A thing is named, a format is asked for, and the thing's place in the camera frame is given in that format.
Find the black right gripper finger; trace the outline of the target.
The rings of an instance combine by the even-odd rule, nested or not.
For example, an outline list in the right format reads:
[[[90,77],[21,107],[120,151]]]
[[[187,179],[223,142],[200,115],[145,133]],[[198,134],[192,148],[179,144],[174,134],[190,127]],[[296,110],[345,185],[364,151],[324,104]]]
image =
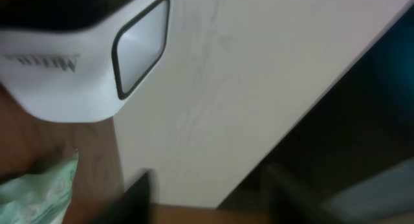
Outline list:
[[[151,170],[146,170],[122,197],[90,224],[148,224],[151,216]]]

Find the teal wet wipes pack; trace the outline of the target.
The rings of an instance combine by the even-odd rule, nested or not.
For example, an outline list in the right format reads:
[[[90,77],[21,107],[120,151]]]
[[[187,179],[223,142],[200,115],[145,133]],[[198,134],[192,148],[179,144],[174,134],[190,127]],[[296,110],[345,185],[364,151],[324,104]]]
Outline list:
[[[1,224],[61,224],[72,199],[79,154],[40,174],[1,185]]]

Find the white barcode scanner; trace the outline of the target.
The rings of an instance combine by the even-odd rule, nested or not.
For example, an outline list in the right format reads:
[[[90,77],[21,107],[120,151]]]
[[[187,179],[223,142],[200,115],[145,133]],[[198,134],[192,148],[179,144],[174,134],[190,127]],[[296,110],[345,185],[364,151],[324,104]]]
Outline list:
[[[1,84],[49,122],[113,117],[161,59],[173,0],[4,0]]]

